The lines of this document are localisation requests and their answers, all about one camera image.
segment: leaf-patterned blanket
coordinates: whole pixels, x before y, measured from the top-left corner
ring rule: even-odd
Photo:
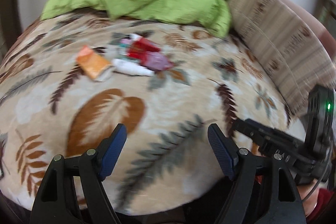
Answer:
[[[111,60],[120,39],[134,32],[159,44],[174,67],[154,77],[115,73],[98,83],[76,65],[83,45]],[[41,22],[0,76],[0,187],[27,209],[54,155],[96,147],[117,123],[127,127],[127,142],[103,185],[116,210],[139,215],[190,202],[223,177],[207,140],[212,122],[251,150],[248,138],[230,131],[236,117],[281,130],[290,122],[281,95],[240,39],[197,26],[110,22],[104,13],[76,11]]]

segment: beige cushion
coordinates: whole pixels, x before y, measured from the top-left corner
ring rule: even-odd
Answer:
[[[271,77],[290,110],[306,111],[308,93],[335,88],[336,69],[307,24],[280,0],[230,0],[233,27]]]

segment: white bottle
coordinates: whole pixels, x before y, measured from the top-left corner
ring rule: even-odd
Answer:
[[[153,76],[154,72],[152,70],[146,69],[140,65],[133,62],[129,62],[122,59],[113,59],[114,71],[124,73],[127,75],[143,75],[143,76]]]

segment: gray wire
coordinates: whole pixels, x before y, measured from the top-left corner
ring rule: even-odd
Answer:
[[[327,158],[330,160],[330,157],[331,157],[331,152],[333,151],[333,148],[334,148],[334,142],[331,141],[330,143],[330,149],[329,149],[329,152],[328,152],[328,156]],[[329,161],[327,161],[324,169],[323,169],[323,172],[322,172],[322,175],[321,177],[319,178],[319,180],[316,182],[316,184],[314,185],[314,187],[310,190],[310,192],[305,196],[305,198],[302,200],[302,203],[304,203],[312,194],[313,192],[316,190],[316,188],[319,186],[319,184],[321,183],[325,173],[327,172],[327,169],[328,169],[328,165],[329,165]]]

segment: metal screw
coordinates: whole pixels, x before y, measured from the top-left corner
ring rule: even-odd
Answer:
[[[281,160],[282,159],[282,156],[278,153],[274,154],[273,156],[276,160]]]
[[[249,151],[246,148],[239,149],[239,154],[246,156],[249,153]]]
[[[54,161],[58,161],[62,158],[62,155],[58,154],[54,157]]]
[[[86,151],[86,153],[89,155],[89,156],[92,156],[94,153],[96,152],[95,149],[91,148],[89,150]]]

